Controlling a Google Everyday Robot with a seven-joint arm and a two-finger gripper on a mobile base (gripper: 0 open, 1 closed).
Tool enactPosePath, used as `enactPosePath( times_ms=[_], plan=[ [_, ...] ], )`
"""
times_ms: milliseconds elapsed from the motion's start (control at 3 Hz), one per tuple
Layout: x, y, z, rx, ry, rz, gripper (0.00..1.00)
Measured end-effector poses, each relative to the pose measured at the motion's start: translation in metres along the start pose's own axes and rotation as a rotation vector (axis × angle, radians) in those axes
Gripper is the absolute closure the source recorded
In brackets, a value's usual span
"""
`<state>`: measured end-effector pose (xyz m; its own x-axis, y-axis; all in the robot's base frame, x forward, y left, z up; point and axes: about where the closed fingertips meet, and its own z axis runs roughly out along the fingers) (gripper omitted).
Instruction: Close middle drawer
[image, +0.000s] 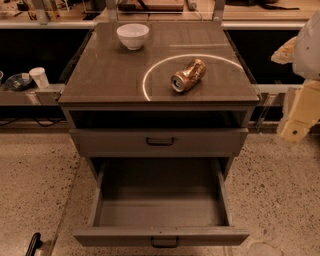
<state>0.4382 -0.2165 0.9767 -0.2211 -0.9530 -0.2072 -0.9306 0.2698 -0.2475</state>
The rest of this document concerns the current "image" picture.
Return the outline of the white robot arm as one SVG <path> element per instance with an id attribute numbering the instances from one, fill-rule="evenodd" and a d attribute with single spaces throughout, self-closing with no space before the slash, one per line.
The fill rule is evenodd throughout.
<path id="1" fill-rule="evenodd" d="M 273 53 L 271 60 L 278 64 L 291 63 L 293 72 L 305 79 L 295 91 L 291 108 L 277 130 L 286 141 L 300 142 L 320 120 L 320 10 L 296 37 Z"/>

